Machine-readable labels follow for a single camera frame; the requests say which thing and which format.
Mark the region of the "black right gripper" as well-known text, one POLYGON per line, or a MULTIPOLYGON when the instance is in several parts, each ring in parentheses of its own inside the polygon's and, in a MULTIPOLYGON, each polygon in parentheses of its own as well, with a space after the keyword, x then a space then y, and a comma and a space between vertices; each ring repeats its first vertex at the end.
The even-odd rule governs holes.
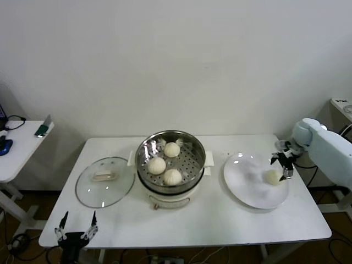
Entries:
POLYGON ((282 150, 276 153, 272 153, 270 165, 274 164, 274 162, 278 159, 280 165, 283 168, 283 174, 280 177, 279 181, 288 180, 293 176, 293 164, 298 157, 299 156, 294 154, 291 150, 282 150))

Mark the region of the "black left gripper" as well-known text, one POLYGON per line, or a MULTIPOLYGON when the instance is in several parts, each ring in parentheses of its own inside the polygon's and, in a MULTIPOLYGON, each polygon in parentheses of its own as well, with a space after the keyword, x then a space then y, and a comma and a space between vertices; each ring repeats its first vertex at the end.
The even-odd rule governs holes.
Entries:
POLYGON ((60 258, 60 264, 67 263, 78 263, 80 251, 88 243, 89 239, 92 239, 98 232, 96 211, 92 216, 91 225, 86 232, 71 232, 66 233, 64 227, 68 218, 68 211, 61 219, 60 224, 54 229, 57 236, 59 247, 62 249, 62 255, 60 258))

